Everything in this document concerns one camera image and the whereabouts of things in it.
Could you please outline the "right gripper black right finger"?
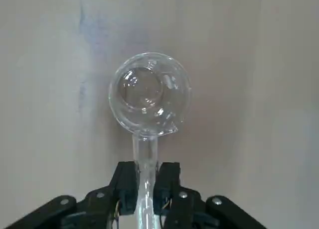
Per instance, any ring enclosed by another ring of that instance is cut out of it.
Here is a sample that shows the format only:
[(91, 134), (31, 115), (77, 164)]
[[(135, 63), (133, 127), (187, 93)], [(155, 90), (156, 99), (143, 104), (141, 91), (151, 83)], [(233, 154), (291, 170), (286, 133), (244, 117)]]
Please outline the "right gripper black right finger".
[(204, 201), (198, 191), (180, 184), (180, 164), (164, 162), (153, 191), (154, 213), (161, 229), (265, 229), (229, 198)]

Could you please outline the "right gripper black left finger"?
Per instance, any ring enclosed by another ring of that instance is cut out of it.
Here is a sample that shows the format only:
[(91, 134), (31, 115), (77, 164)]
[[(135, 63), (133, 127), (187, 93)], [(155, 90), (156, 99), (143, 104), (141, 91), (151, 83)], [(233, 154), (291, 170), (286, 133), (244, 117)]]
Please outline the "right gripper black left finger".
[(58, 196), (8, 226), (10, 229), (111, 229), (119, 216), (135, 212), (138, 186), (135, 163), (119, 162), (109, 185), (83, 200)]

